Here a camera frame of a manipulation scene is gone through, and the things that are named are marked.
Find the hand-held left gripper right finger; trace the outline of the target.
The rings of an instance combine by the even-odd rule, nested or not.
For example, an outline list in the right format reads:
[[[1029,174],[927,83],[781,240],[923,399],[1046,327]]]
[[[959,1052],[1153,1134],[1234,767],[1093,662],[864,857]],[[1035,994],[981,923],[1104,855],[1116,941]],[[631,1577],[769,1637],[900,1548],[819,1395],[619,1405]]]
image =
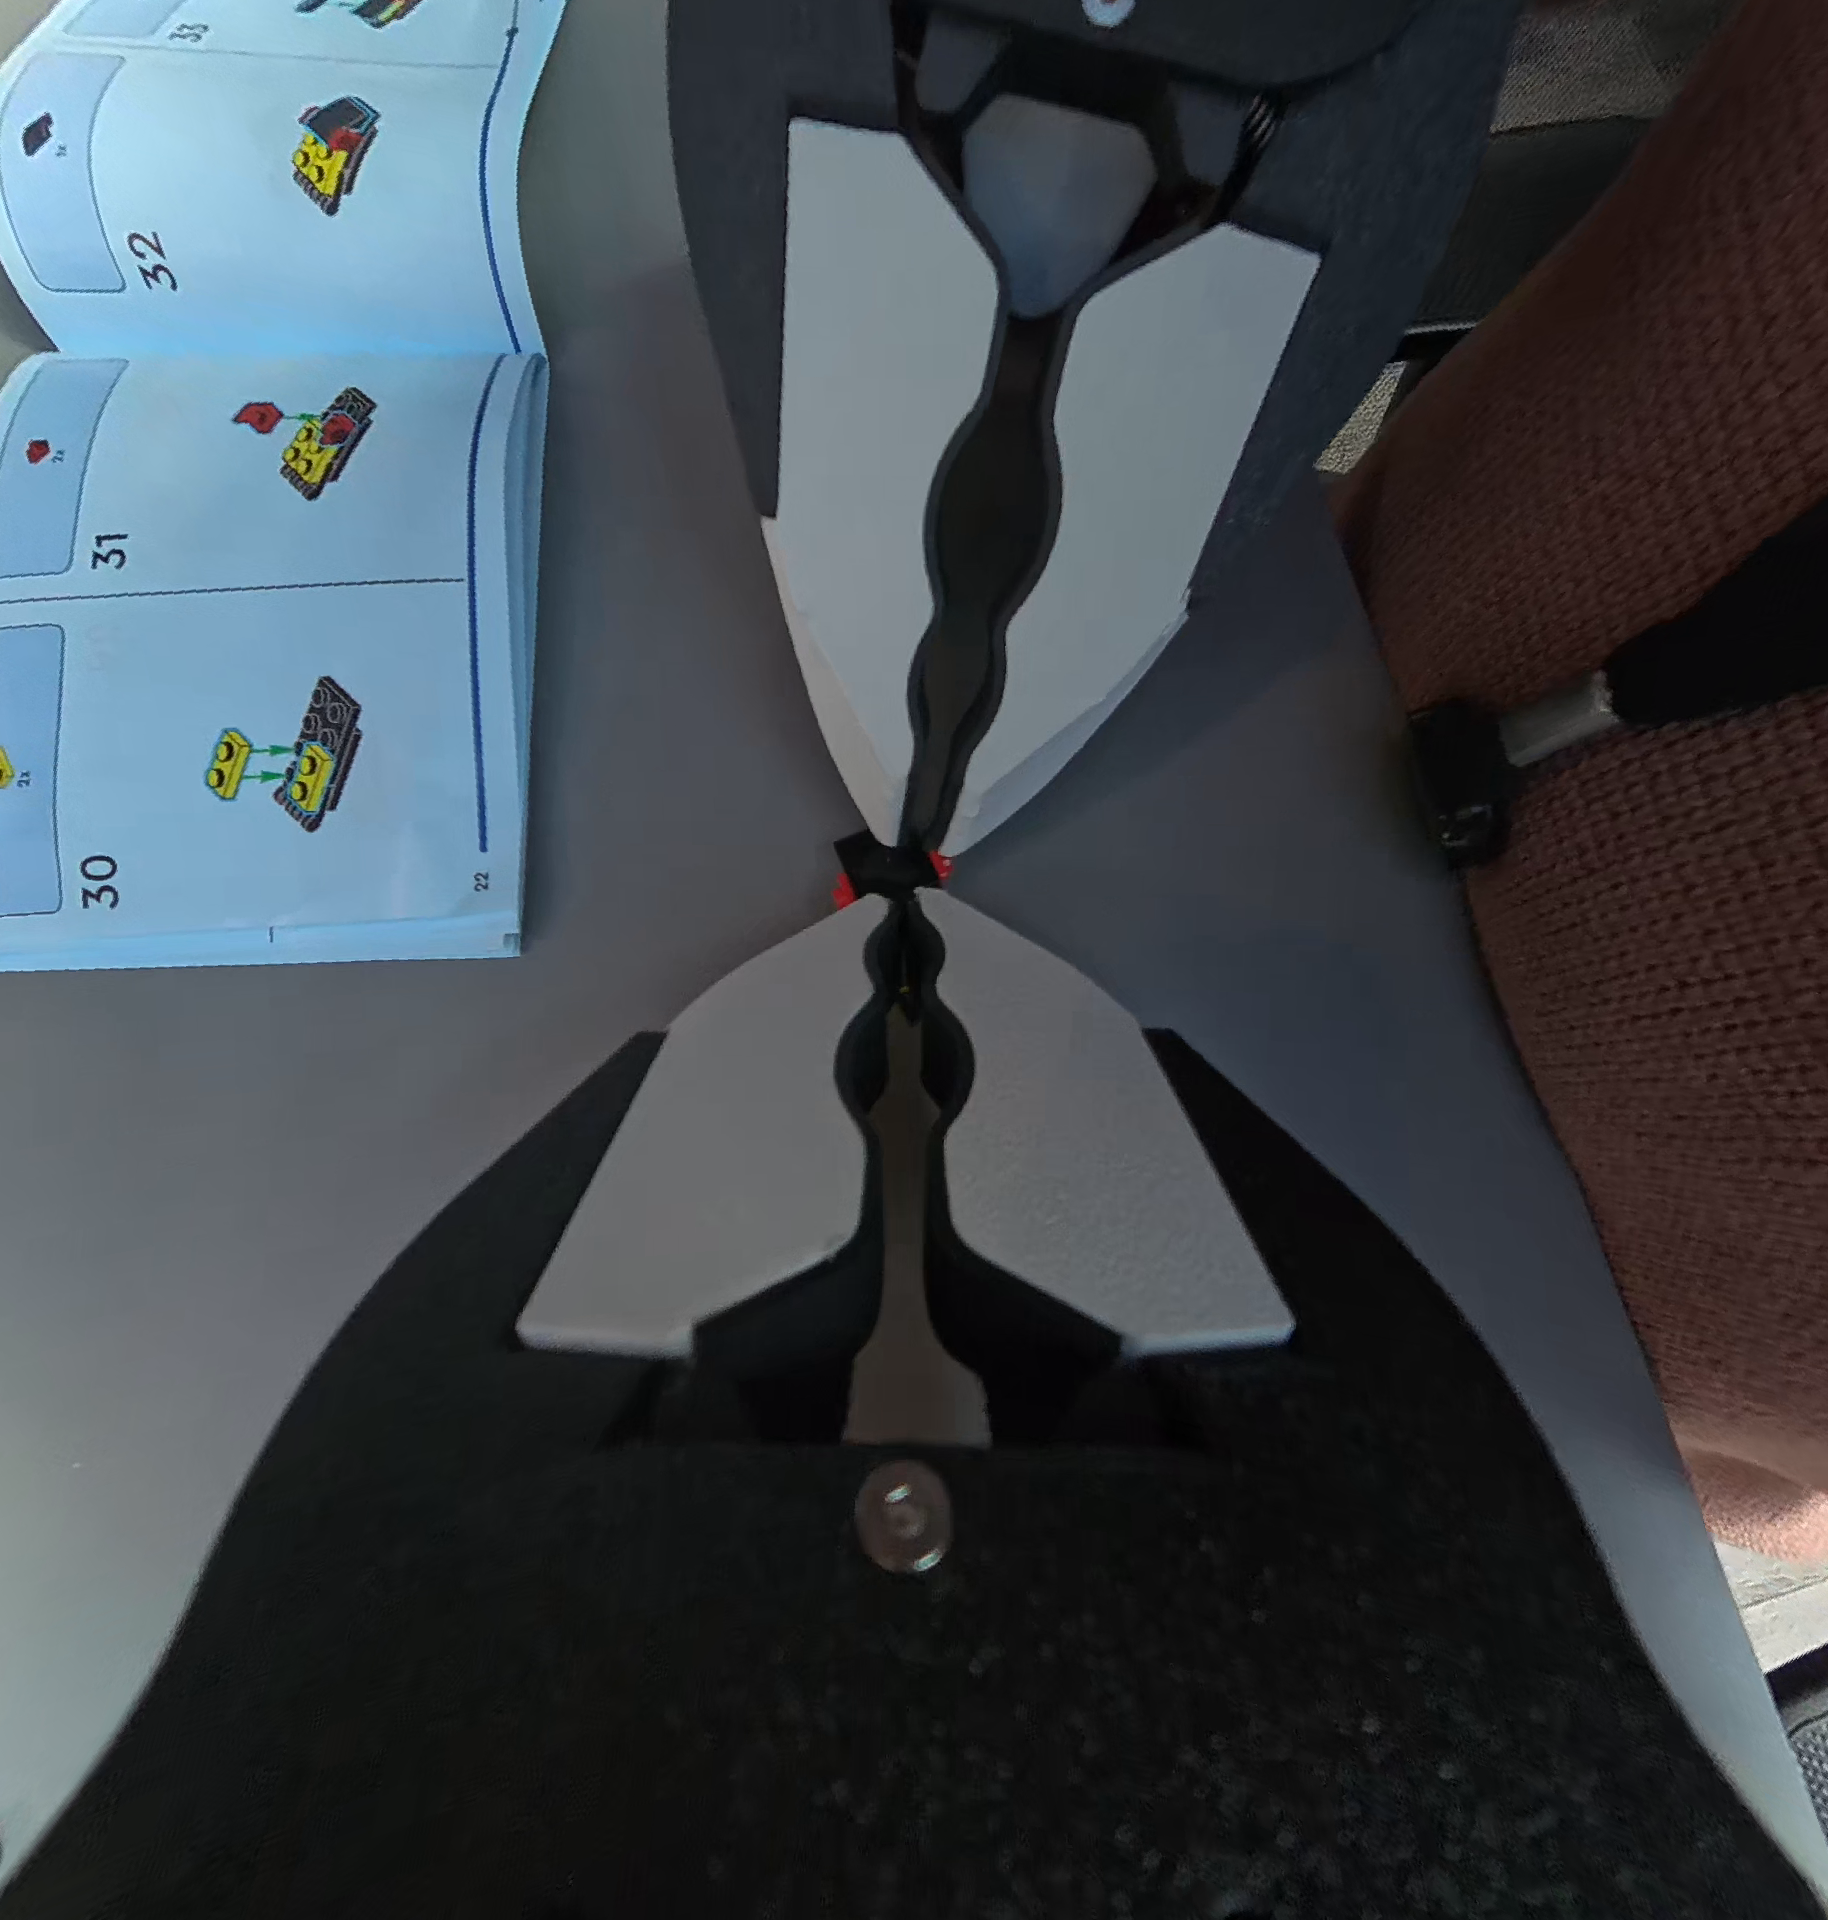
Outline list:
[[[908,910],[926,1298],[990,1404],[1284,1345],[1295,1316],[1139,1018],[952,897]]]

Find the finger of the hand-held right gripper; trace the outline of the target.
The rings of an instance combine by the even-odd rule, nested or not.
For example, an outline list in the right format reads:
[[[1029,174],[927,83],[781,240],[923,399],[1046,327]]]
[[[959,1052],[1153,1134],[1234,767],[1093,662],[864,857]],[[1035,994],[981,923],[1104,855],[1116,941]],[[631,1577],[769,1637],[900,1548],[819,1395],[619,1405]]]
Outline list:
[[[1055,779],[1160,658],[1320,254],[1211,227],[1095,290],[1055,395],[1060,517],[1004,635],[1004,695],[945,855]]]
[[[894,843],[927,630],[927,497],[981,402],[998,271],[903,133],[786,128],[782,395],[765,552],[832,761]]]

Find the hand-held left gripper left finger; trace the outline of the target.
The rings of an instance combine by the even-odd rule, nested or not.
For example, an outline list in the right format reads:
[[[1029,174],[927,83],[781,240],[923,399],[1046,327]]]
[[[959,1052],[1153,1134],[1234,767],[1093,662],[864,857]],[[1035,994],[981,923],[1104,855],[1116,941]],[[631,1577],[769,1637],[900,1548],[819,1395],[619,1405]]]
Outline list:
[[[870,1109],[900,923],[857,900],[672,1020],[520,1309],[526,1347],[849,1400],[884,1289]]]

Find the small black brick assembly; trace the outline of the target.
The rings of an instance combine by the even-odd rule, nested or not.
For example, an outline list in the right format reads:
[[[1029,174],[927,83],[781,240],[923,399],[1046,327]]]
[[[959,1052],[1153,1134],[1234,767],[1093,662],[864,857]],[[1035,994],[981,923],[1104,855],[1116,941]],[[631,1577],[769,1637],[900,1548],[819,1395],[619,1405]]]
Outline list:
[[[864,897],[905,900],[918,889],[944,889],[953,862],[937,850],[891,847],[860,829],[833,841],[841,866],[832,902],[835,910]]]

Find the blue instruction booklet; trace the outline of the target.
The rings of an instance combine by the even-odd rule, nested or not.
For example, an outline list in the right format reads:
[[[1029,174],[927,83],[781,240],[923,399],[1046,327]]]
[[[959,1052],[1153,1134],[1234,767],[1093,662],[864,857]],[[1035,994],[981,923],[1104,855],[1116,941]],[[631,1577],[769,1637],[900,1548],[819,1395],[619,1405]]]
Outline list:
[[[563,3],[57,3],[0,67],[0,972],[522,947]]]

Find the person's torso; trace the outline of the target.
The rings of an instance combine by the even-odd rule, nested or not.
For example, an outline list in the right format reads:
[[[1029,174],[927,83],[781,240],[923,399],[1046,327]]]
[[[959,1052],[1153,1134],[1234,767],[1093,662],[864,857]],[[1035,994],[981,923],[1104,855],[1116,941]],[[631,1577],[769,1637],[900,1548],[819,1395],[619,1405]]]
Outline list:
[[[1333,514],[1405,706],[1508,709],[1828,498],[1828,2],[1741,3]],[[1486,971],[1709,1530],[1828,1560],[1828,687],[1530,772]]]

